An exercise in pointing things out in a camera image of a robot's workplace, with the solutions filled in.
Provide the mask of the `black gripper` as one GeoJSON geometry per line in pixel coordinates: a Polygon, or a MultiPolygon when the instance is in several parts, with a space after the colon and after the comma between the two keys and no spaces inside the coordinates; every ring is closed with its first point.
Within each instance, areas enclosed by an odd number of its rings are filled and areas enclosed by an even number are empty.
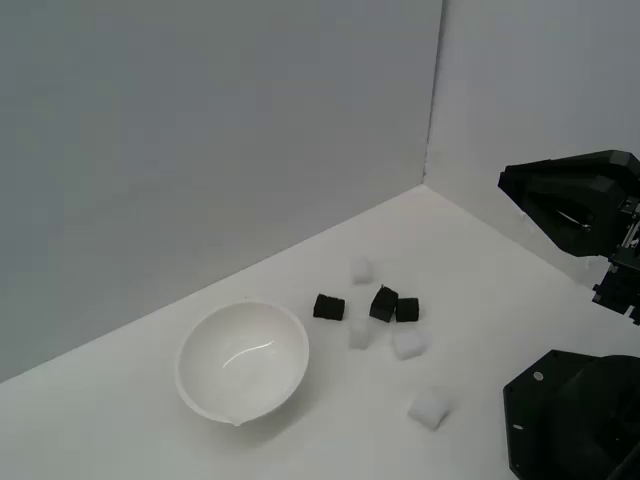
{"type": "Polygon", "coordinates": [[[560,250],[585,257],[606,256],[613,248],[592,301],[638,325],[639,196],[620,205],[619,184],[631,191],[639,187],[639,160],[631,152],[605,150],[508,165],[498,187],[516,200],[516,184],[524,180],[531,181],[524,189],[523,210],[560,250]],[[554,176],[569,178],[533,179],[554,176]]]}

